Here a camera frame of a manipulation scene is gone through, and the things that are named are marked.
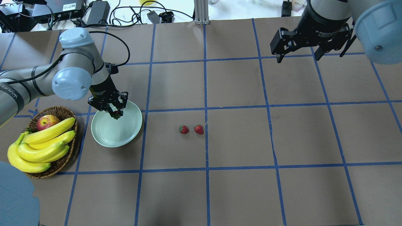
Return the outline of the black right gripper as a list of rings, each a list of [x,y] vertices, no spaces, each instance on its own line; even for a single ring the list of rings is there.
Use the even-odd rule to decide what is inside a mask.
[[[270,51],[281,63],[284,56],[304,47],[316,47],[319,61],[326,53],[340,50],[352,36],[347,24],[351,17],[348,5],[307,5],[294,30],[279,28],[270,42]]]

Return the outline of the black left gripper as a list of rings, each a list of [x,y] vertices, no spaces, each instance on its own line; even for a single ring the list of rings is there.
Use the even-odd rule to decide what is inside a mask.
[[[111,117],[114,111],[117,111],[119,117],[123,116],[128,101],[128,92],[118,91],[110,75],[105,81],[90,86],[90,92],[92,94],[88,99],[90,106],[99,111],[108,112]]]

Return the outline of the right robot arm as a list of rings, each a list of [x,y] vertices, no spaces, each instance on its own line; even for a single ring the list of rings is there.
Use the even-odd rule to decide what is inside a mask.
[[[316,60],[332,51],[340,57],[359,40],[373,63],[401,63],[400,0],[308,0],[294,30],[279,28],[270,50],[281,63],[284,56],[304,47],[317,47]]]

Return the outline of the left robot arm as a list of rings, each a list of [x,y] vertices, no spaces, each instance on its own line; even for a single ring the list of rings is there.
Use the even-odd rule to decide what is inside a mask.
[[[114,119],[123,115],[127,92],[119,92],[85,28],[65,30],[59,36],[62,52],[54,63],[1,72],[1,126],[20,113],[33,99],[57,95],[79,100],[92,93],[88,103]]]

